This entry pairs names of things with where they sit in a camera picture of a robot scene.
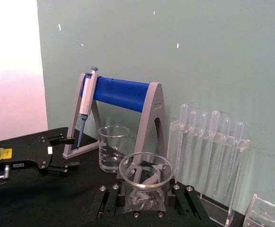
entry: light green wall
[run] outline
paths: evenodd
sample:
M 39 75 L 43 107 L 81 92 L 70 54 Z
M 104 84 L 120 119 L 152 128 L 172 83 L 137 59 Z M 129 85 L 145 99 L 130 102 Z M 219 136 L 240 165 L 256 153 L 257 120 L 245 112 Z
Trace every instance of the light green wall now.
M 275 203 L 275 0 L 39 0 L 38 16 L 49 128 L 68 126 L 91 66 L 157 81 L 167 128 L 182 103 L 245 123 L 252 147 L 237 210 L 254 193 Z M 104 123 L 137 132 L 138 113 L 100 107 Z

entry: dropper rack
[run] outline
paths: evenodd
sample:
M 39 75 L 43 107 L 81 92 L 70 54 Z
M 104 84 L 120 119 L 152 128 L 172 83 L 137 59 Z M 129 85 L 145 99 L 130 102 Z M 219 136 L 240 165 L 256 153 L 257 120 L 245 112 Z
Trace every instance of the dropper rack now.
M 170 124 L 167 158 L 174 170 L 180 167 L 178 181 L 194 186 L 200 193 L 210 219 L 228 227 L 234 217 L 233 205 L 238 200 L 240 173 L 250 140 L 242 139 L 242 122 L 231 124 L 231 120 L 218 111 L 212 111 L 211 115 L 206 111 L 183 111 L 188 111 L 187 106 L 180 110 L 180 116 L 189 116 L 185 125 L 182 120 Z M 181 153 L 179 166 L 176 165 L 178 152 Z

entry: black table surface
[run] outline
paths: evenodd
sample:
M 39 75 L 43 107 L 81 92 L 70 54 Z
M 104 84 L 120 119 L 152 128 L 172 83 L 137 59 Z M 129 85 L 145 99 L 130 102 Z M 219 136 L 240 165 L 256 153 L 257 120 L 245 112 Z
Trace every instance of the black table surface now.
M 58 128 L 32 135 L 0 141 L 5 148 L 24 149 L 33 146 L 39 138 L 67 134 L 67 128 Z M 87 135 L 82 145 L 95 140 Z M 77 171 L 66 177 L 40 176 L 35 169 L 12 170 L 9 181 L 0 186 L 0 226 L 74 226 L 86 222 L 97 188 L 111 186 L 116 174 L 103 172 L 98 165 L 98 149 L 83 155 L 64 159 L 64 145 L 53 146 L 53 163 L 63 165 L 79 161 Z

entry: bolt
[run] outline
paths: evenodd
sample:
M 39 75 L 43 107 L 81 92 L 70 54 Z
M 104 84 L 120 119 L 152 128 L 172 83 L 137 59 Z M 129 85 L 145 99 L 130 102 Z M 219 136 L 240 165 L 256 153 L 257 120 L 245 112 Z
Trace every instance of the bolt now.
M 186 190 L 188 191 L 188 192 L 191 192 L 191 191 L 193 191 L 193 188 L 192 188 L 192 186 L 188 186 L 187 188 L 186 188 Z
M 112 188 L 116 190 L 119 188 L 119 186 L 117 184 L 114 184 Z
M 103 185 L 99 188 L 102 192 L 105 191 L 107 188 Z
M 134 213 L 133 213 L 133 217 L 135 217 L 135 218 L 138 218 L 139 215 L 140 215 L 139 212 L 134 212 Z
M 180 189 L 180 186 L 179 186 L 178 184 L 175 184 L 173 187 L 174 187 L 174 189 L 176 189 L 176 190 Z
M 157 213 L 157 216 L 158 216 L 159 218 L 163 218 L 163 217 L 165 216 L 165 214 L 164 214 L 163 212 L 159 211 L 159 212 Z

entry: pipette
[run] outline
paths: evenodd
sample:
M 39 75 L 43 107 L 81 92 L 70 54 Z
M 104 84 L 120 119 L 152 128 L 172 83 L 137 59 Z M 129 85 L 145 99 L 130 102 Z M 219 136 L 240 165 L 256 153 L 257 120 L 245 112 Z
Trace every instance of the pipette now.
M 206 161 L 204 163 L 206 166 L 205 166 L 205 172 L 204 172 L 203 180 L 202 180 L 202 191 L 204 191 L 205 181 L 206 181 L 207 175 L 208 175 L 213 140 L 214 140 L 214 137 L 217 132 L 219 116 L 220 116 L 220 113 L 217 110 L 213 111 L 211 114 L 210 125 L 209 125 L 209 139 L 208 139 L 209 144 L 207 144 L 206 151 L 205 151 Z
M 242 133 L 243 133 L 243 123 L 237 122 L 235 125 L 235 129 L 234 129 L 234 143 L 233 143 L 231 158 L 230 158 L 229 167 L 228 167 L 228 179 L 227 179 L 227 185 L 226 185 L 224 196 L 227 195 L 230 181 L 231 181 L 231 178 L 233 175 L 233 169 L 234 169 L 234 165 L 235 165 L 237 148 L 241 141 Z
M 176 164 L 175 164 L 175 183 L 177 183 L 177 178 L 179 173 L 181 146 L 183 141 L 183 134 L 186 129 L 187 116 L 188 116 L 188 105 L 182 104 L 180 107 L 180 114 L 179 114 L 179 136 L 178 136 L 178 142 L 177 142 L 177 154 L 176 154 Z
M 192 174 L 193 182 L 196 182 L 196 175 L 197 175 L 198 165 L 200 161 L 200 151 L 202 148 L 202 141 L 203 141 L 203 136 L 204 136 L 205 127 L 207 123 L 207 116 L 208 116 L 208 113 L 202 113 L 199 117 L 198 138 L 197 138 L 197 144 L 195 147 L 195 162 L 194 162 L 196 166 L 193 167 L 193 174 Z
M 216 187 L 217 187 L 217 181 L 219 178 L 219 173 L 221 171 L 221 166 L 222 166 L 222 157 L 224 153 L 224 147 L 226 145 L 226 140 L 229 137 L 230 133 L 230 127 L 231 127 L 231 120 L 229 118 L 225 118 L 222 124 L 222 130 L 221 130 L 221 135 L 222 135 L 222 141 L 221 141 L 221 150 L 218 154 L 218 163 L 217 163 L 217 170 L 216 170 L 216 181 L 215 181 L 215 186 L 214 186 L 214 196 L 216 196 Z
M 196 111 L 191 111 L 190 116 L 189 116 L 189 126 L 188 126 L 188 141 L 186 144 L 186 158 L 184 160 L 184 167 L 185 173 L 190 173 L 189 172 L 189 168 L 191 165 L 189 165 L 192 159 L 192 141 L 193 141 L 193 137 L 195 136 L 195 125 L 196 125 L 196 118 L 197 118 L 197 112 Z
M 97 70 L 98 69 L 96 67 L 92 67 L 92 73 L 86 73 L 85 75 L 80 103 L 80 118 L 82 119 L 82 125 L 80 127 L 77 149 L 80 147 L 81 138 L 84 133 L 85 123 L 91 111 L 96 82 L 98 79 L 98 74 L 96 73 Z

